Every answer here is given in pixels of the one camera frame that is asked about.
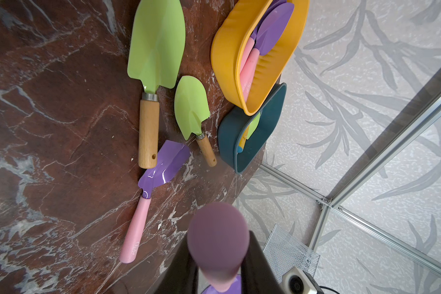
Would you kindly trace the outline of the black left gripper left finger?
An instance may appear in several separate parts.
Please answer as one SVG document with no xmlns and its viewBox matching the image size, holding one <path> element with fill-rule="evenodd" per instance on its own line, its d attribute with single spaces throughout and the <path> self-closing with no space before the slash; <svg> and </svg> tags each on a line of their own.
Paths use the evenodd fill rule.
<svg viewBox="0 0 441 294">
<path fill-rule="evenodd" d="M 197 290 L 198 266 L 189 252 L 187 236 L 185 235 L 155 293 L 196 294 Z"/>
</svg>

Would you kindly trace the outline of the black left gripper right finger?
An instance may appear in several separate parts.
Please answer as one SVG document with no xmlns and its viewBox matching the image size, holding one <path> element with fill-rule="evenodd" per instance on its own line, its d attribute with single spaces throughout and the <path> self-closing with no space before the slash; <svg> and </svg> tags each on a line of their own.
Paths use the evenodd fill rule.
<svg viewBox="0 0 441 294">
<path fill-rule="evenodd" d="M 241 293 L 283 294 L 253 231 L 249 231 L 249 246 L 241 264 Z"/>
</svg>

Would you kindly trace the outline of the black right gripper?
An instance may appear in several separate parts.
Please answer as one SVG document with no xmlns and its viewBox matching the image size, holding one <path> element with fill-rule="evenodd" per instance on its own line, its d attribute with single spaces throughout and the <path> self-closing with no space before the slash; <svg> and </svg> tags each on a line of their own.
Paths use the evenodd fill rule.
<svg viewBox="0 0 441 294">
<path fill-rule="evenodd" d="M 324 294 L 314 278 L 297 267 L 282 276 L 281 289 L 285 294 Z"/>
</svg>

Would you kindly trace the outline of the purple square shovel pink handle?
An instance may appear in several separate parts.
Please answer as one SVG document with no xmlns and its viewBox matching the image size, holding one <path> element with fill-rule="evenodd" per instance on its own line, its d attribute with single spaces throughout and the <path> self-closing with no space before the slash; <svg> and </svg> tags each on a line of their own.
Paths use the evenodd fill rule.
<svg viewBox="0 0 441 294">
<path fill-rule="evenodd" d="M 251 50 L 254 47 L 254 44 L 255 44 L 256 38 L 257 38 L 258 30 L 259 30 L 262 22 L 264 21 L 264 19 L 266 19 L 268 14 L 271 13 L 276 7 L 282 5 L 282 4 L 286 3 L 286 2 L 287 2 L 286 0 L 274 0 L 274 1 L 272 1 L 272 3 L 267 8 L 267 11 L 263 14 L 262 18 L 258 22 L 257 26 L 254 28 L 252 34 L 250 35 L 250 37 L 249 37 L 249 39 L 248 39 L 248 41 L 246 43 L 246 46 L 245 46 L 245 49 L 244 49 L 244 52 L 243 52 L 243 56 L 242 56 L 242 60 L 241 60 L 240 71 L 242 71 L 243 67 L 245 66 L 247 58 L 248 58 Z"/>
<path fill-rule="evenodd" d="M 139 179 L 138 187 L 142 189 L 142 194 L 122 245 L 119 257 L 121 263 L 131 263 L 137 256 L 153 189 L 171 181 L 190 155 L 187 145 L 166 140 L 158 152 L 157 165 L 147 169 Z"/>
<path fill-rule="evenodd" d="M 231 204 L 210 203 L 194 214 L 187 231 L 191 257 L 220 293 L 234 284 L 249 247 L 245 218 Z"/>
</svg>

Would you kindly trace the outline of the green trowel yellow handle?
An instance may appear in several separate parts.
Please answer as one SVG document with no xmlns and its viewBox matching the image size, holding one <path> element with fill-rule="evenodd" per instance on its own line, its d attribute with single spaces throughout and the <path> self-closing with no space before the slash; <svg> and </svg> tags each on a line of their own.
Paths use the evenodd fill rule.
<svg viewBox="0 0 441 294">
<path fill-rule="evenodd" d="M 246 141 L 249 140 L 252 136 L 252 134 L 255 132 L 259 121 L 261 118 L 261 113 L 258 114 L 253 121 L 249 124 L 249 126 L 246 128 L 246 130 L 244 131 L 244 133 L 242 134 L 240 143 L 238 144 L 238 148 L 237 148 L 237 152 L 242 153 L 244 148 L 245 148 L 245 144 Z"/>
</svg>

